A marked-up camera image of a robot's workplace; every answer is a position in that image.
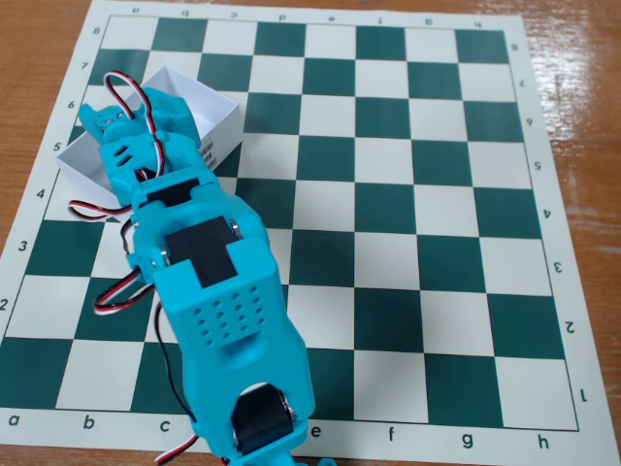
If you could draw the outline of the turquoise gripper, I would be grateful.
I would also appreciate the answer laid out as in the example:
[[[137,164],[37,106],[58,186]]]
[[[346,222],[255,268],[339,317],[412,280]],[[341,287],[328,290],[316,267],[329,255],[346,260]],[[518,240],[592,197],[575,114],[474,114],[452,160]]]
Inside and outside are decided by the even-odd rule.
[[[192,188],[216,182],[193,143],[200,141],[193,115],[181,97],[152,87],[144,88],[144,93],[151,104],[155,129],[161,130],[155,135],[146,132],[102,145],[106,115],[88,104],[79,110],[82,127],[102,145],[103,165],[119,200],[189,200]],[[140,181],[142,169],[157,170],[155,140],[164,148],[164,174]]]

